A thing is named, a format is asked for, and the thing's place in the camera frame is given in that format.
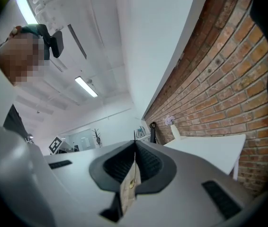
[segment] person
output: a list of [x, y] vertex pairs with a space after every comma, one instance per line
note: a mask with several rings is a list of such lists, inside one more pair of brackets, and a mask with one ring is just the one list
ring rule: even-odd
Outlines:
[[50, 47], [55, 49], [53, 54], [61, 54], [63, 45], [58, 46], [57, 40], [53, 38], [45, 25], [17, 26], [0, 45], [0, 126], [18, 133], [31, 144], [34, 142], [13, 105], [16, 98], [13, 86], [32, 81], [36, 75], [40, 76], [39, 72], [49, 62]]

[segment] fluorescent light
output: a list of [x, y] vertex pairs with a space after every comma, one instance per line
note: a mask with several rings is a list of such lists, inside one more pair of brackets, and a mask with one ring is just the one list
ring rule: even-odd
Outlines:
[[94, 92], [87, 83], [85, 83], [85, 81], [81, 78], [81, 77], [77, 77], [75, 78], [75, 81], [81, 85], [81, 87], [83, 89], [85, 89], [92, 97], [97, 97], [98, 95], [96, 94], [96, 92]]
[[28, 24], [38, 24], [27, 0], [16, 0], [19, 10]]

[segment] brick wall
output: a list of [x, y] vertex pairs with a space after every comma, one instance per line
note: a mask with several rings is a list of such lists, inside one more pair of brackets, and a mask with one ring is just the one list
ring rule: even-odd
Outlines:
[[249, 16], [251, 0], [206, 0], [176, 67], [145, 116], [161, 141], [181, 135], [247, 136], [238, 181], [254, 194], [268, 182], [268, 43]]

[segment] white vase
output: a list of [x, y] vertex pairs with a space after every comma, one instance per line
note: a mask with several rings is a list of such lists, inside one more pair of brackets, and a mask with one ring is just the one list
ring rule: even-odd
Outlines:
[[172, 134], [173, 134], [174, 138], [176, 140], [180, 140], [180, 133], [174, 124], [171, 125], [171, 130], [172, 130]]

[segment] white ceiling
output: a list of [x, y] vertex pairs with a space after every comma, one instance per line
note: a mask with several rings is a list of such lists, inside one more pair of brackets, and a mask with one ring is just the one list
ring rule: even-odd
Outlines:
[[[50, 34], [61, 29], [64, 43], [61, 56], [58, 59], [51, 56], [42, 79], [16, 88], [18, 97], [14, 105], [29, 133], [34, 134], [54, 112], [63, 113], [95, 100], [74, 81], [78, 76], [85, 81], [91, 79], [92, 89], [102, 98], [127, 91], [116, 0], [39, 0], [37, 4], [28, 1], [33, 10], [42, 4], [44, 10], [38, 22], [45, 23]], [[0, 17], [0, 43], [14, 26], [25, 24], [12, 0]], [[69, 24], [87, 59], [72, 37]]]

